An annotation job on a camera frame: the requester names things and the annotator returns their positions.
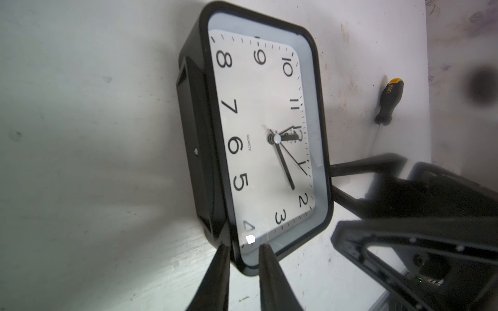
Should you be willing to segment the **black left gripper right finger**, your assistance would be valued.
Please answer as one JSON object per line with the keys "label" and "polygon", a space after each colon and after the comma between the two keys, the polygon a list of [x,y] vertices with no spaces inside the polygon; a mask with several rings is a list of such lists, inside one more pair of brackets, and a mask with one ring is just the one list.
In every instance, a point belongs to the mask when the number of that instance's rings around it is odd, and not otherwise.
{"label": "black left gripper right finger", "polygon": [[259,287],[262,310],[303,310],[268,244],[259,247]]}

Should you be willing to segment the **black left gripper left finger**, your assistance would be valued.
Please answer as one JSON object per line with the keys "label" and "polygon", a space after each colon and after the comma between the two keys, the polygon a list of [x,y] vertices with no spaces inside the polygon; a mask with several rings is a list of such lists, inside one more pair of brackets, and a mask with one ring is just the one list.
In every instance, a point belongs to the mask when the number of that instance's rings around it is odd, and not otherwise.
{"label": "black left gripper left finger", "polygon": [[230,247],[220,245],[187,310],[228,310]]}

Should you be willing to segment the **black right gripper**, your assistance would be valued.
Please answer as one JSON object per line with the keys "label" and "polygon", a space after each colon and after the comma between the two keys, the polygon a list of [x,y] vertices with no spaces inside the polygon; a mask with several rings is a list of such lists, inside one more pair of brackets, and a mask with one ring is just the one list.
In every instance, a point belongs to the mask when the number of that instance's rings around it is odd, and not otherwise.
{"label": "black right gripper", "polygon": [[424,162],[401,179],[406,163],[386,153],[329,167],[331,177],[374,174],[364,198],[332,185],[355,215],[332,245],[407,310],[496,310],[497,193]]}

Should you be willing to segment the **black handled screwdriver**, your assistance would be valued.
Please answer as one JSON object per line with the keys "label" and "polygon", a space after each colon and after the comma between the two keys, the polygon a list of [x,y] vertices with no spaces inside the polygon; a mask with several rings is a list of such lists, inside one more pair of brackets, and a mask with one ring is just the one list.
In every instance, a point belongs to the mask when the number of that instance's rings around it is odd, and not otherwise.
{"label": "black handled screwdriver", "polygon": [[404,81],[400,78],[390,80],[381,92],[379,98],[379,111],[374,118],[377,124],[377,131],[370,146],[368,155],[372,156],[377,138],[382,127],[388,126],[392,122],[392,114],[403,96]]}

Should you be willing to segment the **black square alarm clock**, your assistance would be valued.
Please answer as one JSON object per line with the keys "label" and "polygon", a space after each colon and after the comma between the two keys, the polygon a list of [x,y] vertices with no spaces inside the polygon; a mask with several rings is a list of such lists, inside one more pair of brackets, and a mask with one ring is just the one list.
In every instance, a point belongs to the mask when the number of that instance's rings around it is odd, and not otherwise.
{"label": "black square alarm clock", "polygon": [[333,216],[319,54],[311,34],[224,1],[207,4],[176,81],[197,217],[237,269],[259,272]]}

